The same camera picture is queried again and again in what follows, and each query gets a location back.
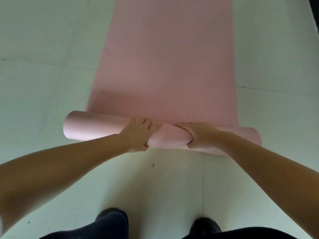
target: person's left hand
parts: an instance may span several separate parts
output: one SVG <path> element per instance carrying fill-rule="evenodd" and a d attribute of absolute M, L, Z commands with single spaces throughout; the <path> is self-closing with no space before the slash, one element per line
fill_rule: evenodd
<path fill-rule="evenodd" d="M 124 142 L 127 142 L 128 152 L 146 151 L 148 149 L 147 141 L 161 126 L 161 122 L 153 122 L 152 119 L 132 118 L 119 135 Z"/>

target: rolled end of mat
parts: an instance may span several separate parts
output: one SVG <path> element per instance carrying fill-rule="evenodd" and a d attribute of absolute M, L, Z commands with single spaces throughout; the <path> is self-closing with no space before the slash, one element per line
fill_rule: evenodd
<path fill-rule="evenodd" d="M 65 119 L 64 135 L 69 139 L 87 141 L 117 134 L 129 123 L 126 117 L 98 114 L 92 112 L 73 111 Z M 249 127 L 219 127 L 223 131 L 233 132 L 251 142 L 261 145 L 261 139 L 254 128 Z M 193 139 L 190 132 L 183 128 L 163 124 L 147 142 L 151 148 L 188 149 L 187 144 Z M 217 148 L 195 149 L 196 151 L 226 155 Z"/>

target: ribbed mat surface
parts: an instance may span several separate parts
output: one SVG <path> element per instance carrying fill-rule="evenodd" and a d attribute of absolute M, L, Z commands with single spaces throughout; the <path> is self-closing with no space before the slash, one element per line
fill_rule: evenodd
<path fill-rule="evenodd" d="M 86 109 L 237 127 L 230 0 L 117 0 Z"/>

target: hand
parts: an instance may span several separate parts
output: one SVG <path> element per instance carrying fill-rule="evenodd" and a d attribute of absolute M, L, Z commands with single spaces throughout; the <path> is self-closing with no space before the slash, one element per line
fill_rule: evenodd
<path fill-rule="evenodd" d="M 161 126 L 161 122 L 153 122 L 152 119 L 132 118 L 119 135 L 124 142 L 128 143 L 128 152 L 146 151 L 148 149 L 147 141 Z"/>
<path fill-rule="evenodd" d="M 205 122 L 180 122 L 175 126 L 184 128 L 193 135 L 193 140 L 187 145 L 188 148 L 215 147 L 223 133 L 223 131 Z"/>

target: black pants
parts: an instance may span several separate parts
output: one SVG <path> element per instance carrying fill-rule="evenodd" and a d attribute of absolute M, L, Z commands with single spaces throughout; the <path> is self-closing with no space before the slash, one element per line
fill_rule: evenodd
<path fill-rule="evenodd" d="M 41 239 L 128 239 L 128 218 L 124 211 L 106 214 L 93 223 L 71 231 L 59 231 Z M 293 239 L 287 233 L 264 227 L 248 227 L 226 231 L 212 236 L 187 235 L 183 239 L 247 239 L 282 238 Z"/>

